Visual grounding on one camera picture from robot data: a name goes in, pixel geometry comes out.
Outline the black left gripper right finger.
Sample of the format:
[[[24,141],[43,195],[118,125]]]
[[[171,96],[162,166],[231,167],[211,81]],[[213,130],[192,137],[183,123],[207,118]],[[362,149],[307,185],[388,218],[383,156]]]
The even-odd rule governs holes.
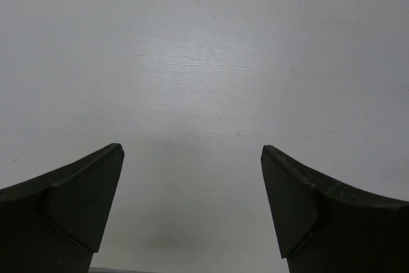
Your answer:
[[[271,145],[261,167],[290,272],[408,271],[407,201],[340,182]]]

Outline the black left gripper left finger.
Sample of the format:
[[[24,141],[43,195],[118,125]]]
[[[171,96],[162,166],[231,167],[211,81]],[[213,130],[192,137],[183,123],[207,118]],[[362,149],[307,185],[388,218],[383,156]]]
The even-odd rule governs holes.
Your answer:
[[[87,272],[123,161],[122,146],[112,143],[1,189],[1,272]]]

